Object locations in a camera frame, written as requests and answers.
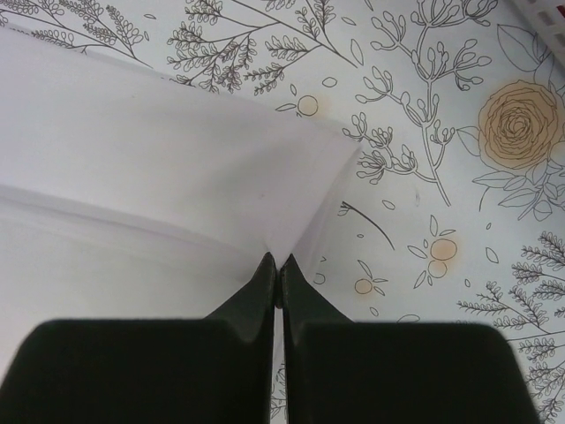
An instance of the folded paper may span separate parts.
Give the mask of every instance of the folded paper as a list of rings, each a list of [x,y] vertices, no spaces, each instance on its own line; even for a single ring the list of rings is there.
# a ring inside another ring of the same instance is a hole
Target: folded paper
[[[198,317],[320,260],[358,144],[1,30],[0,369],[37,323]]]

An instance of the orange dot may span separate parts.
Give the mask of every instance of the orange dot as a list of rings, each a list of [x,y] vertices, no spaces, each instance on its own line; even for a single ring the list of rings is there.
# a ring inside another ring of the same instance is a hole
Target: orange dot
[[[457,254],[457,245],[446,238],[435,240],[430,249],[430,255],[438,261],[446,261]]]
[[[318,101],[311,95],[305,95],[298,101],[298,111],[307,117],[311,117],[318,111]]]
[[[427,266],[427,272],[433,278],[442,278],[448,273],[448,266],[442,261],[431,261]]]
[[[359,294],[367,294],[373,290],[373,283],[366,278],[361,278],[355,282],[355,291]]]

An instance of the floral wallpaper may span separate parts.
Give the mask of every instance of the floral wallpaper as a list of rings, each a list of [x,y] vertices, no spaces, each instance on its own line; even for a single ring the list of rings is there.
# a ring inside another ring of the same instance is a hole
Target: floral wallpaper
[[[0,26],[359,142],[314,287],[358,321],[496,327],[565,423],[565,74],[508,1],[0,0]]]

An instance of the white plastic basket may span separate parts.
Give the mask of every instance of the white plastic basket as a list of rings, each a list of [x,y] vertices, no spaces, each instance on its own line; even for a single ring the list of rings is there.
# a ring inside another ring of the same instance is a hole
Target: white plastic basket
[[[512,0],[555,57],[565,65],[565,1]]]

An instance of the flower drawing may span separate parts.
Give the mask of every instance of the flower drawing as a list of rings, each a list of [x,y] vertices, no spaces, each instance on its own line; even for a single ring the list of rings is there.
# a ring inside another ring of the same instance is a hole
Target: flower drawing
[[[492,168],[525,174],[547,159],[564,123],[563,101],[547,88],[522,80],[508,84],[479,112],[480,157]]]
[[[504,56],[533,82],[519,79],[493,93],[478,113],[478,126],[457,135],[467,151],[491,170],[473,183],[502,193],[498,205],[520,208],[518,220],[530,213],[544,221],[565,210],[565,106],[553,80],[554,57],[537,34],[517,26],[498,25]]]

